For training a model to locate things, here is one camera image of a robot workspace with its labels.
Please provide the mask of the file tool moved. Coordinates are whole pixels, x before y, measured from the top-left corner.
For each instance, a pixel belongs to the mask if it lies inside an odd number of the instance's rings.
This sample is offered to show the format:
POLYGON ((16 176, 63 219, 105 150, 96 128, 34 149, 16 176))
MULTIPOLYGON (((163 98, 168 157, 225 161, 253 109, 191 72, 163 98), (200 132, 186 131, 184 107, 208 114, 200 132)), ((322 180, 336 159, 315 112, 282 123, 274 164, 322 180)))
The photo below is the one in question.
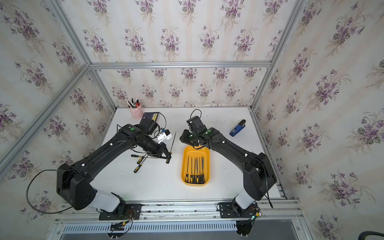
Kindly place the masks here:
POLYGON ((193 184, 197 184, 197 182, 198 182, 198 180, 197 180, 197 171, 198 171, 198 166, 197 166, 197 164, 198 164, 198 159, 197 158, 195 158, 194 159, 195 161, 194 161, 194 173, 193 173, 193 175, 194 175, 194 182, 193 182, 193 184))
POLYGON ((200 167, 201 167, 201 173, 200 173, 200 183, 201 184, 204 184, 205 183, 205 174, 204 174, 204 157, 201 157, 201 164, 200 164, 200 167))
POLYGON ((194 159, 191 157, 190 159, 190 180, 189 180, 189 183, 192 184, 194 182, 194 159))
POLYGON ((197 163, 196 163, 196 168, 197 168, 197 177, 196 177, 196 183, 200 184, 201 183, 201 171, 200 171, 200 157, 197 158, 197 163))

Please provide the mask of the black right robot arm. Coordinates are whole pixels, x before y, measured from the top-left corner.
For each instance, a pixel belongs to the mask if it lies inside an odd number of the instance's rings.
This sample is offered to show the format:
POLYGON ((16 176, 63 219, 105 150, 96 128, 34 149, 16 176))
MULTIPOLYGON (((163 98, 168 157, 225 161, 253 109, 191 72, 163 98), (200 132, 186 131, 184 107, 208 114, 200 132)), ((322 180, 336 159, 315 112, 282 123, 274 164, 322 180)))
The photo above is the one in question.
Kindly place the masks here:
POLYGON ((277 183, 271 161, 266 154, 249 152, 214 128, 201 133, 184 130, 180 141, 192 147, 206 147, 219 153, 241 170, 244 189, 234 198, 233 208, 244 211, 255 201, 264 196, 269 197, 269 190, 277 183))

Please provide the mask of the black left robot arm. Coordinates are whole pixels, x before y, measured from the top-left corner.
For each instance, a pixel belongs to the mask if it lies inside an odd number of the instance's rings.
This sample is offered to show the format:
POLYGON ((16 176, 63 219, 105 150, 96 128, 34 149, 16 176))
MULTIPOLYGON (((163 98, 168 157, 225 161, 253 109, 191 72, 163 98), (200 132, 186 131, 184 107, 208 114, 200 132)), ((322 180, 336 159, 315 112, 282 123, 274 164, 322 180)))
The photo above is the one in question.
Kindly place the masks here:
POLYGON ((151 157, 165 159, 167 164, 172 158, 165 143, 153 140, 139 125, 127 124, 87 157, 72 165, 62 164, 57 170, 57 194, 77 211, 90 207, 116 215, 124 213, 123 198, 94 188, 91 182, 108 164, 135 145, 151 157))

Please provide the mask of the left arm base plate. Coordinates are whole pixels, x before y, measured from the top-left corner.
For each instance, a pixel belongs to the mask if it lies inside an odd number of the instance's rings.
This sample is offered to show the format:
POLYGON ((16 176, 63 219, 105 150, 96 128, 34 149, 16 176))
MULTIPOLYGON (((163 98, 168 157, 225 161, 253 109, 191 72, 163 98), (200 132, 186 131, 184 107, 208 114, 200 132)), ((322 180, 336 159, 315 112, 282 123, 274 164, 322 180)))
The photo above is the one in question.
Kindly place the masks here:
POLYGON ((119 205, 113 212, 106 212, 101 210, 99 221, 112 221, 112 220, 138 220, 142 210, 141 204, 125 204, 119 205))

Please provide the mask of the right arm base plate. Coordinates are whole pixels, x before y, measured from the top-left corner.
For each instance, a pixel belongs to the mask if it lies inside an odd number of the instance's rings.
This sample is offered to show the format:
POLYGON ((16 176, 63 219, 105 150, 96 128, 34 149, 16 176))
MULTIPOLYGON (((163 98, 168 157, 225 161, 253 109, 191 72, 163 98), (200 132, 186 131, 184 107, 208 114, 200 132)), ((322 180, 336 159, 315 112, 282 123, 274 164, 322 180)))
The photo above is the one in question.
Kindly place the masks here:
POLYGON ((260 208, 256 203, 242 209, 236 202, 222 202, 216 205, 216 210, 222 219, 246 218, 253 220, 261 216, 260 208))

